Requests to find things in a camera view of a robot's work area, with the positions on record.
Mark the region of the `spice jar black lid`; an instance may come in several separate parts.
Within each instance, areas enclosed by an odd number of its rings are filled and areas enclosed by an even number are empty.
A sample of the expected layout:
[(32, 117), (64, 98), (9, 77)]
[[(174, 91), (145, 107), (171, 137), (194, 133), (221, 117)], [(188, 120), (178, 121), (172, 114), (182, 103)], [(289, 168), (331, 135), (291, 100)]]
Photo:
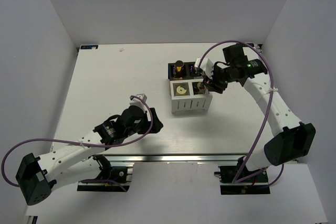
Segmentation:
[(193, 94), (194, 95), (201, 95), (205, 94), (207, 89), (205, 88), (203, 82), (193, 82), (192, 83), (193, 87)]

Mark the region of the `brown bottle gold cap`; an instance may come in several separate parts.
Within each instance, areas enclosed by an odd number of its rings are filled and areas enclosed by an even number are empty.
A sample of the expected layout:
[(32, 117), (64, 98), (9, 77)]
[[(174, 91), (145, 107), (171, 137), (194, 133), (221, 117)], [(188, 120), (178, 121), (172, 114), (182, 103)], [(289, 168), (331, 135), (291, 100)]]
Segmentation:
[(202, 75), (202, 70), (199, 69), (199, 68), (196, 68), (196, 69), (195, 69), (195, 76), (196, 76), (196, 77), (200, 77), (201, 75)]

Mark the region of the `white squeeze bottle yellow cap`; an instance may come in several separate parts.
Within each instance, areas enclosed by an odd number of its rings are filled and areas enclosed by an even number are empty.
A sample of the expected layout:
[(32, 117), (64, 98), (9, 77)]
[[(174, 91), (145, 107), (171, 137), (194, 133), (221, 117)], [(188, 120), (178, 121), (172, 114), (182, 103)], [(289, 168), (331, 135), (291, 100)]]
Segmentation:
[(176, 96), (183, 96), (183, 95), (187, 95), (187, 89), (185, 89), (183, 86), (177, 86)]

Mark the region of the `tall dark sauce bottle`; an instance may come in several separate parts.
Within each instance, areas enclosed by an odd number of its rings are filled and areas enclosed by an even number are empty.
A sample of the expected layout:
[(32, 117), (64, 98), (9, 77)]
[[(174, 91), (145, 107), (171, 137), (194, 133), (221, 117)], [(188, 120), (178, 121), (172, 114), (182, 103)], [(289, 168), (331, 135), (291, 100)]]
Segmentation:
[(174, 78), (175, 79), (183, 78), (184, 76), (183, 69), (184, 69), (184, 62), (181, 60), (176, 61), (174, 64)]

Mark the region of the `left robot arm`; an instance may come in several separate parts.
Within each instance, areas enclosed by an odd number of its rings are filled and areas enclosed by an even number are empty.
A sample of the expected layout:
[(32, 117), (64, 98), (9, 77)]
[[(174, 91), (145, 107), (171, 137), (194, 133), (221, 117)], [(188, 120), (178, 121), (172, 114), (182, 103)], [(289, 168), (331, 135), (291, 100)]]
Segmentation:
[(120, 115), (113, 115), (78, 140), (56, 151), (23, 157), (16, 180), (27, 205), (45, 200), (53, 191), (69, 184), (88, 180), (121, 183), (119, 173), (111, 166), (103, 152), (138, 134), (156, 134), (163, 127), (155, 108), (146, 111), (142, 105), (131, 105)]

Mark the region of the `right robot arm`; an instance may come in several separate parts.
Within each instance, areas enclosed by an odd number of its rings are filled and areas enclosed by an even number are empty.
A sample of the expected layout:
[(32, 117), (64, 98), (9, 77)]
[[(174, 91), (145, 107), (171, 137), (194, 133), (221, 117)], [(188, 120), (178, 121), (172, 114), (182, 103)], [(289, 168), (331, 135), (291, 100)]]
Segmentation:
[(316, 129), (303, 123), (287, 106), (274, 86), (274, 77), (264, 56), (251, 45), (236, 41), (223, 49), (224, 68), (205, 56), (196, 59), (195, 68), (203, 73), (203, 84), (210, 92), (222, 93), (229, 83), (238, 82), (264, 114), (249, 152), (240, 159), (233, 183), (250, 181), (270, 166), (308, 154)]

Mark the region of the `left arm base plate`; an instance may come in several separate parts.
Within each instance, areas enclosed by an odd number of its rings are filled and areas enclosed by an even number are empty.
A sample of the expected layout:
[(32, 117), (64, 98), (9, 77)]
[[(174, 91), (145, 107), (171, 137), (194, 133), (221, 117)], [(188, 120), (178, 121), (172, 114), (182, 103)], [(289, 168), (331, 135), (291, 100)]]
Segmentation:
[(101, 171), (95, 179), (79, 182), (77, 191), (126, 193), (131, 185), (133, 167), (112, 165), (109, 171)]

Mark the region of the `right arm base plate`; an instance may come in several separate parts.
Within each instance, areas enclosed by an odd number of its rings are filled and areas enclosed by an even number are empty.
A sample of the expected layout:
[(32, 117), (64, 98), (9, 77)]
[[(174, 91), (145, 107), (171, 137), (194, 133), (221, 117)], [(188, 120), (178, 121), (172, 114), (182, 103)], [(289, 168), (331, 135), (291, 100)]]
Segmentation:
[(214, 176), (219, 179), (221, 195), (269, 195), (268, 175), (266, 171), (242, 182), (232, 183), (238, 168), (236, 166), (219, 166)]

